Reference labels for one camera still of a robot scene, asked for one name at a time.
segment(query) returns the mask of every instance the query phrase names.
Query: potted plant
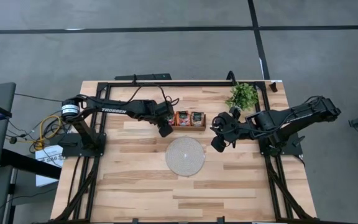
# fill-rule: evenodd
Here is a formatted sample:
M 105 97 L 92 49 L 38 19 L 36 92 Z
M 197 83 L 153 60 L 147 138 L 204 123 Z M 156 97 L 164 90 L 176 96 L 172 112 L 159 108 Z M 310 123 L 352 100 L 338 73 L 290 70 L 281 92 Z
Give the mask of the potted plant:
M 238 107 L 241 110 L 248 110 L 258 103 L 258 93 L 254 87 L 243 83 L 234 86 L 231 90 L 233 94 L 230 99 L 226 100 L 226 104 L 232 108 L 233 106 Z

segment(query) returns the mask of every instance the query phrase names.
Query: round placemat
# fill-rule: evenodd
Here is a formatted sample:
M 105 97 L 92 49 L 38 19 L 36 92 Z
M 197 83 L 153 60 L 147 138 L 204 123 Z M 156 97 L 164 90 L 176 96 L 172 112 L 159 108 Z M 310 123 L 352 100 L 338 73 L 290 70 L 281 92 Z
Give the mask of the round placemat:
M 188 177 L 195 175 L 203 167 L 204 150 L 197 140 L 181 137 L 169 144 L 165 153 L 165 161 L 172 172 Z

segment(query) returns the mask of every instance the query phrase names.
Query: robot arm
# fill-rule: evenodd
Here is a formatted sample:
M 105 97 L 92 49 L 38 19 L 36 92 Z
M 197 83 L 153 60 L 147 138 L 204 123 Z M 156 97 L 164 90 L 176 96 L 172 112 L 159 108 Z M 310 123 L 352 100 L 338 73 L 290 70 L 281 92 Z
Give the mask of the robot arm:
M 126 114 L 138 121 L 148 121 L 157 125 L 162 137 L 173 131 L 166 120 L 167 116 L 173 115 L 172 103 L 169 101 L 157 104 L 154 100 L 100 100 L 93 96 L 77 95 L 62 103 L 62 118 L 66 123 L 83 121 L 95 112 Z
M 334 121 L 341 110 L 330 99 L 312 96 L 303 104 L 287 110 L 261 111 L 248 116 L 245 123 L 239 122 L 237 108 L 231 108 L 230 113 L 232 115 L 219 113 L 213 119 L 211 129 L 217 136 L 211 144 L 219 152 L 227 147 L 225 141 L 235 147 L 238 139 L 268 138 L 273 147 L 284 146 L 292 134 L 315 122 Z

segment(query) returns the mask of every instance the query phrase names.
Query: gray floor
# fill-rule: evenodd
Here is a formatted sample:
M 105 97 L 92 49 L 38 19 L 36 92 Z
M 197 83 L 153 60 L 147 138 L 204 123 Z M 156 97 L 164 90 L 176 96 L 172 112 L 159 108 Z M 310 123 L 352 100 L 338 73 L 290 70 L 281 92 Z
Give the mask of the gray floor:
M 260 26 L 358 25 L 358 1 L 258 0 Z M 0 29 L 249 26 L 243 0 L 0 0 Z M 358 30 L 264 31 L 271 79 L 283 80 L 291 105 L 324 95 L 340 107 L 334 123 L 301 134 L 318 216 L 358 223 Z M 0 83 L 17 92 L 64 99 L 83 80 L 171 73 L 174 79 L 261 79 L 252 31 L 131 34 L 0 34 Z M 32 128 L 59 104 L 15 97 L 12 122 Z M 6 148 L 27 154 L 25 144 Z M 45 221 L 51 201 L 19 206 L 15 223 Z

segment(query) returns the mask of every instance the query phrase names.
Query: butcher block tabletop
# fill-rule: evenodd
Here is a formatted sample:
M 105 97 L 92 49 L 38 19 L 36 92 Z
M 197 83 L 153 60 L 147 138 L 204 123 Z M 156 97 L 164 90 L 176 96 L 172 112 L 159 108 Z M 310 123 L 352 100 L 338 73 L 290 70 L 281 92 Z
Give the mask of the butcher block tabletop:
M 84 81 L 81 94 L 94 96 L 97 84 L 98 81 Z M 110 99 L 127 101 L 136 88 L 112 87 Z M 235 149 L 230 146 L 223 153 L 211 146 L 215 134 L 209 127 L 218 113 L 229 111 L 224 101 L 231 96 L 231 87 L 162 88 L 172 99 L 180 99 L 174 106 L 175 111 L 204 112 L 206 130 L 174 131 L 161 138 L 157 127 L 146 121 L 108 114 L 105 126 L 107 143 L 100 160 L 91 222 L 131 222 L 133 218 L 140 222 L 215 222 L 222 216 L 227 222 L 275 221 L 265 161 L 260 155 L 258 142 L 237 141 Z M 287 109 L 283 83 L 277 83 L 277 89 L 273 93 L 267 88 L 270 108 Z M 163 96 L 157 87 L 143 87 L 134 99 L 153 99 L 160 103 Z M 261 94 L 260 104 L 263 110 Z M 255 113 L 254 109 L 243 111 L 240 120 L 244 122 L 244 116 L 252 113 Z M 205 153 L 204 166 L 191 177 L 176 175 L 165 162 L 167 146 L 182 136 L 196 139 Z M 51 218 L 57 217 L 67 206 L 76 160 L 76 157 L 70 157 L 64 162 Z M 307 213 L 315 216 L 303 164 L 293 156 L 282 156 L 282 161 L 289 191 Z M 77 168 L 71 197 L 78 188 L 82 162 L 83 158 Z M 282 217 L 285 217 L 282 195 L 277 191 Z M 81 203 L 80 218 L 85 216 L 87 196 L 84 195 Z

